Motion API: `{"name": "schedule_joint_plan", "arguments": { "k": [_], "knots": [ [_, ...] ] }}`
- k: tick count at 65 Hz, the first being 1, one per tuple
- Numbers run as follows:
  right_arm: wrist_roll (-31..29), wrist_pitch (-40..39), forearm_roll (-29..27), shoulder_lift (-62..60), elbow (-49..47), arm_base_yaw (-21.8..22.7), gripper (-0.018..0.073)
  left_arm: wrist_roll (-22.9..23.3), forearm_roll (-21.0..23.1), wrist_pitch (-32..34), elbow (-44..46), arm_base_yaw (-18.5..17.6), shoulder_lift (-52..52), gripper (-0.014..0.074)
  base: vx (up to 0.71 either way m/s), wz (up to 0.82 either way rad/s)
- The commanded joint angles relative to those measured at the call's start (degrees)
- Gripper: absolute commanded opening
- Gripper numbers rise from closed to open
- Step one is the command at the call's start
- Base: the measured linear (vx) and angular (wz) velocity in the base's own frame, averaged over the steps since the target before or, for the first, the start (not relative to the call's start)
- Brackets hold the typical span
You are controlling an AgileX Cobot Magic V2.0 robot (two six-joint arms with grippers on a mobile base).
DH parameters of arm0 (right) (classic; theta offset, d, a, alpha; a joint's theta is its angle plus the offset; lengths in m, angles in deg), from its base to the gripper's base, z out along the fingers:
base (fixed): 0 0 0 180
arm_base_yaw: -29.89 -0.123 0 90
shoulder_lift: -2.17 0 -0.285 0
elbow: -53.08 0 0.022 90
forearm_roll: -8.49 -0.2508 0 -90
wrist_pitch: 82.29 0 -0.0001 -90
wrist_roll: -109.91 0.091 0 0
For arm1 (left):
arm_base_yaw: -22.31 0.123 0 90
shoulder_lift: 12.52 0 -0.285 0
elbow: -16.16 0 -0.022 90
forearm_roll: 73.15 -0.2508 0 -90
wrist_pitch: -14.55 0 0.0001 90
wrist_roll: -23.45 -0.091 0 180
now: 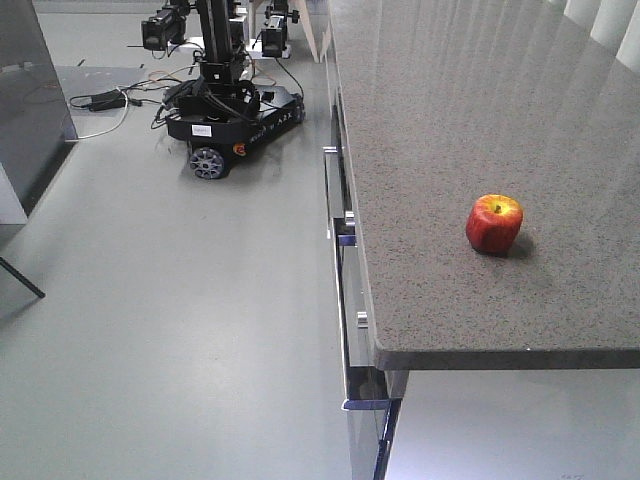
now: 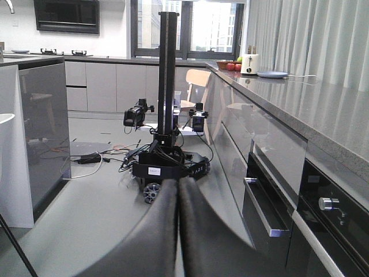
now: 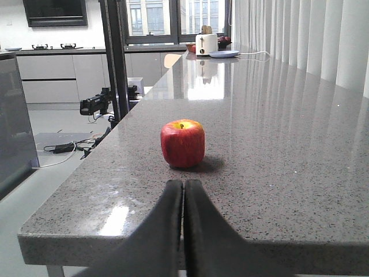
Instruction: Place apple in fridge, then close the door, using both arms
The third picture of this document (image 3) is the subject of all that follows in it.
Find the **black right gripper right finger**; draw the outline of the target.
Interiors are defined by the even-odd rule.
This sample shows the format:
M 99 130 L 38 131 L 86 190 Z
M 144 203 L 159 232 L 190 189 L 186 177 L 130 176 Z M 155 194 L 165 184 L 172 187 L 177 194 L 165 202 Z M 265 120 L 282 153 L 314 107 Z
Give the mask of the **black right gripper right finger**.
M 184 186 L 184 252 L 188 276 L 294 276 L 246 242 L 197 179 Z

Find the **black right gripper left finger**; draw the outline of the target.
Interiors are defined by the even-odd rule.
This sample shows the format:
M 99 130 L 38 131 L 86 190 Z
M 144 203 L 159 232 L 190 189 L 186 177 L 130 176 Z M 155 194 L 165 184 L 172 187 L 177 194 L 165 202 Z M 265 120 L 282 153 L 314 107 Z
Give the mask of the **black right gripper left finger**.
M 182 181 L 167 181 L 157 204 L 134 233 L 76 276 L 178 276 L 182 198 Z

